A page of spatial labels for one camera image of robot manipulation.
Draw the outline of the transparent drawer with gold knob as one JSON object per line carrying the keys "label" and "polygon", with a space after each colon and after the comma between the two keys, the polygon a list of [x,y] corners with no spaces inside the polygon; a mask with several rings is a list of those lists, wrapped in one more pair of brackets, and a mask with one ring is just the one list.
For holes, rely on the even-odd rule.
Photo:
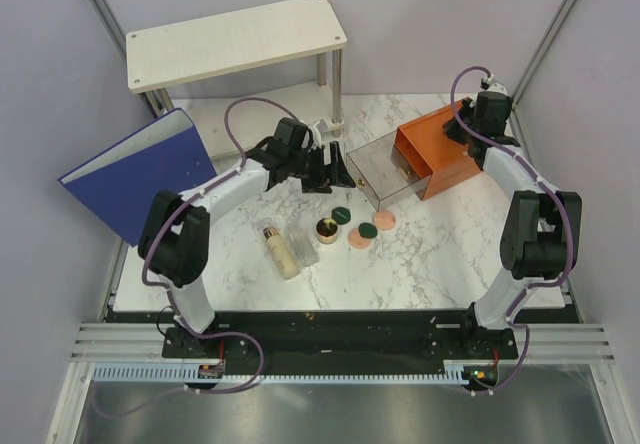
{"label": "transparent drawer with gold knob", "polygon": [[411,196],[421,197],[430,174],[421,176],[395,145],[395,134],[389,133],[346,154],[346,167],[376,211]]}

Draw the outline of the orange drawer organizer box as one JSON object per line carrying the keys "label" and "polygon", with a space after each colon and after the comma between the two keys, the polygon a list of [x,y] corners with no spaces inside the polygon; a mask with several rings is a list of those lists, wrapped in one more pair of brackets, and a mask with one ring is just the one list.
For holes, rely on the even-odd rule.
{"label": "orange drawer organizer box", "polygon": [[400,125],[394,149],[419,178],[416,191],[421,200],[429,199],[478,175],[481,170],[467,154],[467,146],[450,139],[444,125],[454,117],[451,106]]}

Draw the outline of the gold round jar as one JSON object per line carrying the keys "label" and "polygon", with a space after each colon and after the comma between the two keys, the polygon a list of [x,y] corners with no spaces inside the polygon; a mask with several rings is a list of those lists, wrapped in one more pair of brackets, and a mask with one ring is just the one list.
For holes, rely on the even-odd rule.
{"label": "gold round jar", "polygon": [[324,245],[334,243],[338,237],[338,224],[332,218],[322,218],[315,226],[317,240]]}

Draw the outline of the clear lotion bottle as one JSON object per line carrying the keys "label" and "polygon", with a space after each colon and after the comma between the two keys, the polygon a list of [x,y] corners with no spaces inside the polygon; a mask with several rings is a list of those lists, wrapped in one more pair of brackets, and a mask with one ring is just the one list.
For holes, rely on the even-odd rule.
{"label": "clear lotion bottle", "polygon": [[302,268],[313,266],[319,261],[316,249],[313,247],[306,230],[300,224],[288,224],[286,233],[291,250]]}

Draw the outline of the cream foundation bottle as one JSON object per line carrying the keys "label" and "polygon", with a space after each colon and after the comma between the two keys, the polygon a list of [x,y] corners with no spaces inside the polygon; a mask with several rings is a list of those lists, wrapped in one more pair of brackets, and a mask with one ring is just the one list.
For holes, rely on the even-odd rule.
{"label": "cream foundation bottle", "polygon": [[298,276],[299,265],[274,221],[269,218],[263,219],[258,223],[258,229],[282,278],[291,280]]}

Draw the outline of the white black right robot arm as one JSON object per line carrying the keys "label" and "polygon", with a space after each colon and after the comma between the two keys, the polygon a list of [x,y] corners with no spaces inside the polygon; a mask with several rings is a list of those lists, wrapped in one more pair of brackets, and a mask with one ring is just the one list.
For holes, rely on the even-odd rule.
{"label": "white black right robot arm", "polygon": [[492,331],[514,328],[517,313],[540,289],[560,287],[578,257],[582,199],[549,183],[526,159],[517,140],[505,134],[511,98],[484,90],[452,102],[446,136],[467,147],[480,170],[510,199],[499,257],[502,268],[470,307],[472,324],[458,332],[467,356],[483,356],[494,345]]}

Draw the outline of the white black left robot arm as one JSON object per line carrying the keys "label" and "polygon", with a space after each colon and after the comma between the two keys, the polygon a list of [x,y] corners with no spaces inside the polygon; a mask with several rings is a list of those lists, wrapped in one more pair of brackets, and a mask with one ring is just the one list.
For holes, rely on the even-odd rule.
{"label": "white black left robot arm", "polygon": [[137,246],[142,282],[167,292],[187,330],[185,346],[196,356],[211,356],[220,342],[202,281],[212,224],[289,178],[298,179],[304,193],[356,186],[338,142],[324,146],[315,128],[285,117],[231,169],[180,194],[161,191],[154,197]]}

